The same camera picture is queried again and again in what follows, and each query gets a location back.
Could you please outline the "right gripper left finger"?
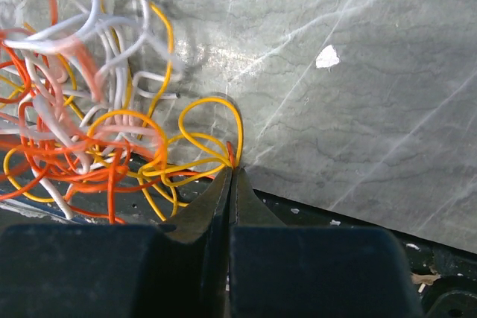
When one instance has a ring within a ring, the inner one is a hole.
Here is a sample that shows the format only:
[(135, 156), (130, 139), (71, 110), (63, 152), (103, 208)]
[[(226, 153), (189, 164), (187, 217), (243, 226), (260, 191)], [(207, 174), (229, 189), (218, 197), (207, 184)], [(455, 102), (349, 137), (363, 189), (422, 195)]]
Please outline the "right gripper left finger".
[(158, 225), (1, 234), (3, 317), (213, 317), (224, 310), (232, 171)]

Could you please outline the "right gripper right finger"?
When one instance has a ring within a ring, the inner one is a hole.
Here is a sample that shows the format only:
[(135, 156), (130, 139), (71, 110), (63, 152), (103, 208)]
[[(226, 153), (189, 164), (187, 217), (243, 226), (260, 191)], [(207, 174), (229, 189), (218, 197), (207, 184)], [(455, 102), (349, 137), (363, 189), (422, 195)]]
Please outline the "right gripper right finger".
[(233, 174), (234, 317), (422, 317), (407, 258), (387, 230), (287, 226)]

